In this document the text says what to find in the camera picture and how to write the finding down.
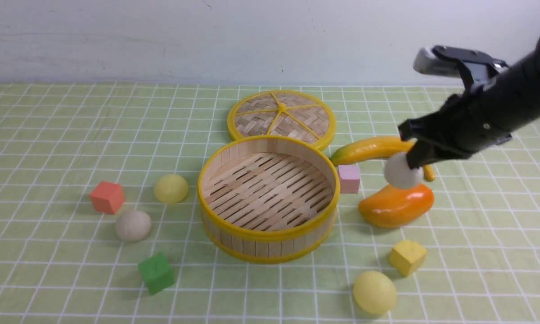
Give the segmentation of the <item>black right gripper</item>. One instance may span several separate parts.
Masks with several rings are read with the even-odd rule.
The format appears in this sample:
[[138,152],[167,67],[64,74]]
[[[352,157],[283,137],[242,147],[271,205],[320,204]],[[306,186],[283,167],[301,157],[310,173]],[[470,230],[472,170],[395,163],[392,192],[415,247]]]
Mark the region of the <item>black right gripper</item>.
[[451,95],[437,112],[406,119],[398,125],[401,141],[417,140],[406,153],[408,167],[468,159],[512,140],[511,105],[511,95],[480,90]]

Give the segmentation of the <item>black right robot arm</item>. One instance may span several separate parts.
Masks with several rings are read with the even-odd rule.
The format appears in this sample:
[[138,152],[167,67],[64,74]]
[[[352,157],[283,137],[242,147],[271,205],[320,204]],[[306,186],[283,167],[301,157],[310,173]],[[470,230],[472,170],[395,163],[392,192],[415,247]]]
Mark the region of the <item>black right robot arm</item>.
[[460,78],[464,91],[449,96],[439,110],[398,126],[403,141],[416,140],[406,154],[409,168],[471,158],[540,118],[540,38],[513,65],[478,50],[435,45],[419,50],[413,68]]

